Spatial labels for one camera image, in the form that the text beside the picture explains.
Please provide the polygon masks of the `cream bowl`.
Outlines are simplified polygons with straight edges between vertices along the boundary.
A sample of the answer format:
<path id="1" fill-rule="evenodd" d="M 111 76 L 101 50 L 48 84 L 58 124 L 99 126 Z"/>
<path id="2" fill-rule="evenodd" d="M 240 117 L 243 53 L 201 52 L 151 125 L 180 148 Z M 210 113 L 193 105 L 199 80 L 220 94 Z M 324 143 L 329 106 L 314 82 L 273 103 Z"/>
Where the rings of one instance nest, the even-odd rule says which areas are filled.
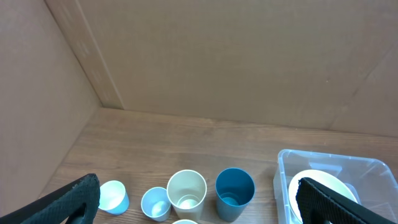
<path id="1" fill-rule="evenodd" d="M 302 217 L 299 212 L 299 207 L 296 201 L 296 194 L 299 188 L 299 180 L 304 177 L 309 177 L 313 180 L 316 180 L 317 182 L 345 196 L 346 198 L 356 203 L 359 203 L 357 198 L 354 196 L 354 193 L 349 189 L 349 187 L 335 176 L 321 170 L 315 170 L 315 169 L 303 170 L 298 174 L 296 174 L 295 176 L 293 176 L 292 180 L 290 181 L 288 189 L 291 209 L 296 218 L 301 223 L 302 223 Z"/>

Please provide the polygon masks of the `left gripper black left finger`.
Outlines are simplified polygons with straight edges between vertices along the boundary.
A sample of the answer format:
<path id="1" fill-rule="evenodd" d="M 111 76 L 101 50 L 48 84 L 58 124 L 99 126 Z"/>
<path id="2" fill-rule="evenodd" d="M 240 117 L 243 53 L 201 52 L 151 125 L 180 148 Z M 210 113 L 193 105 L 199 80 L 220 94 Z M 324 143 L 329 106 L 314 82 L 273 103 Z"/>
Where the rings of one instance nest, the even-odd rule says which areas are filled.
<path id="1" fill-rule="evenodd" d="M 92 224 L 100 202 L 100 182 L 87 174 L 56 191 L 1 217 L 1 223 Z"/>

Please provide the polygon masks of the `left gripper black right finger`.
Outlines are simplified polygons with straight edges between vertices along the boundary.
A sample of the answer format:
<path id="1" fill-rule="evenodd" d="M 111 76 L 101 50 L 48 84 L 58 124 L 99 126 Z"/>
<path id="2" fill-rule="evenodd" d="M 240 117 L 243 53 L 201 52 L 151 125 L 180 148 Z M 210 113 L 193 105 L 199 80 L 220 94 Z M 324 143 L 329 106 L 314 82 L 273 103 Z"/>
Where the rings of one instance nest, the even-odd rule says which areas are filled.
<path id="1" fill-rule="evenodd" d="M 303 224 L 394 224 L 309 177 L 298 181 L 295 199 Z"/>

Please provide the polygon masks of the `small light blue cup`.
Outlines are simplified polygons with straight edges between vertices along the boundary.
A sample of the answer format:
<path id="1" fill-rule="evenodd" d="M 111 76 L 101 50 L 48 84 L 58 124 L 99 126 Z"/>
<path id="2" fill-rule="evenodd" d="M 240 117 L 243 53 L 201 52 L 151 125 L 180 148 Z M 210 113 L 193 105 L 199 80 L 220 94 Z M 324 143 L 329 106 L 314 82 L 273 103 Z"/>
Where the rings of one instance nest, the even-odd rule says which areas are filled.
<path id="1" fill-rule="evenodd" d="M 129 208 L 129 197 L 124 184 L 110 180 L 100 186 L 98 208 L 112 215 L 121 215 Z"/>

